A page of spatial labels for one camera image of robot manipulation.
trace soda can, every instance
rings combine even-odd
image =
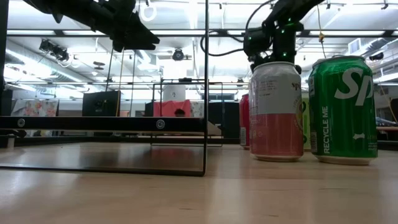
[[[303,155],[301,78],[294,64],[257,66],[249,84],[250,150],[265,161],[296,161]]]
[[[311,148],[319,161],[367,165],[377,157],[372,75],[359,56],[313,65],[308,79]]]
[[[242,96],[242,100],[239,103],[239,125],[241,127],[241,146],[245,150],[250,148],[250,123],[249,123],[249,94]]]

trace fluorescent light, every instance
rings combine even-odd
[[[205,35],[204,30],[152,30],[155,35]]]
[[[105,35],[100,31],[91,31],[91,30],[64,30],[63,33],[65,35]]]
[[[18,84],[26,84],[26,85],[47,85],[47,82],[18,82]]]
[[[328,52],[343,52],[345,49],[325,49],[325,52],[326,53],[328,53]],[[303,47],[303,48],[301,48],[298,52],[323,52],[323,49],[322,48],[318,48],[318,47]]]
[[[52,69],[46,65],[43,65],[41,63],[38,63],[38,61],[33,60],[27,56],[21,55],[19,53],[15,53],[9,49],[6,49],[6,52],[8,54],[11,54],[14,57],[19,58],[23,62],[25,62],[25,65],[23,67],[27,72],[33,73],[33,74],[40,74],[40,77],[49,77],[52,74]]]
[[[398,86],[398,83],[379,83],[377,85],[381,85],[381,86]]]
[[[7,35],[55,35],[53,30],[7,30]]]
[[[322,31],[324,35],[382,35],[383,30],[335,30]],[[319,35],[320,31],[310,31],[310,35]]]
[[[54,85],[87,85],[88,83],[85,82],[80,82],[80,83],[75,83],[75,82],[55,82],[52,83]]]
[[[7,85],[15,87],[15,88],[20,88],[20,89],[23,89],[23,90],[36,91],[35,88],[33,88],[31,86],[24,85],[24,84],[18,84],[18,85],[7,84]]]
[[[385,81],[389,81],[389,80],[393,80],[398,78],[398,73],[393,73],[393,74],[388,74],[388,75],[383,75],[379,78],[376,78],[373,80],[373,82],[375,83],[380,83],[380,82],[385,82]]]

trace security camera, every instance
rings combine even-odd
[[[184,59],[184,53],[182,52],[182,49],[175,49],[173,54],[173,60],[181,61],[183,59]]]

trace colorful poster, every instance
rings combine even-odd
[[[59,101],[49,100],[17,100],[11,116],[37,116],[54,117],[57,115]],[[52,136],[52,131],[31,130],[27,131],[28,137]]]

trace can lid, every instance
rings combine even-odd
[[[331,61],[331,60],[345,59],[345,58],[360,58],[360,59],[362,59],[362,60],[365,60],[365,58],[362,57],[362,56],[354,56],[354,55],[342,56],[342,55],[336,55],[335,57],[331,57],[331,58],[318,59],[317,62],[315,62],[315,63],[312,65],[312,68],[315,67],[316,65],[319,65],[320,63],[323,63],[323,62],[329,62],[329,61]]]
[[[294,67],[294,64],[290,63],[290,62],[268,62],[268,63],[263,63],[261,65],[258,65],[256,68],[254,68],[253,71],[256,71],[258,68],[268,66],[268,65],[291,65]]]

